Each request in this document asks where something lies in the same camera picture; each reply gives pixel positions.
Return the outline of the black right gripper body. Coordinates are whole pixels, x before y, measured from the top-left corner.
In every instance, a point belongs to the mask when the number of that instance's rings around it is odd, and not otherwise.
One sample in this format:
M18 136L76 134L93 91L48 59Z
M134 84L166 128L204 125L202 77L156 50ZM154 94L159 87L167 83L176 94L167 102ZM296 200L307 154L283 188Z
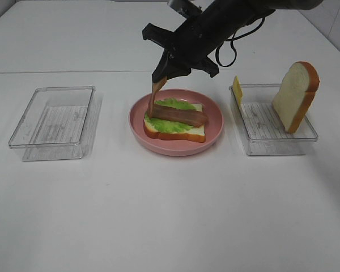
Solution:
M204 11L194 6L190 17L175 31L149 23L142 35L168 52L168 63L183 63L214 77L219 69L208 55L239 28L274 11L266 1L214 1Z

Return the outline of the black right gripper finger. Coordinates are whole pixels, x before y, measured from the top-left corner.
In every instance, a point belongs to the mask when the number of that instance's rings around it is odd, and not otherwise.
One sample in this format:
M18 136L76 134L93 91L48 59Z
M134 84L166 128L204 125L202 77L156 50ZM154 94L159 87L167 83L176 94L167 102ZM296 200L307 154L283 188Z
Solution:
M167 76L167 65L168 65L168 52L164 50L157 67L152 73L153 83L157 83Z
M187 67L183 63L168 63L165 68L165 75L168 80L185 77L192 72L191 68Z

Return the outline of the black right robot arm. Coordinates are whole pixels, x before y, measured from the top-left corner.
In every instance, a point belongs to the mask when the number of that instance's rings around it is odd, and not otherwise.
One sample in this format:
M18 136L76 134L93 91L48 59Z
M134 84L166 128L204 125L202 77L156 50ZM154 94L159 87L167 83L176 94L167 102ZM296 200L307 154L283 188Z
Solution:
M152 82L189 75L193 69L211 77L219 72L218 65L208 55L239 28L265 18L275 10L310 10L320 1L213 1L202 10L191 1L168 1L168 5L186 20L169 31L151 23L142 31L164 51L152 73Z

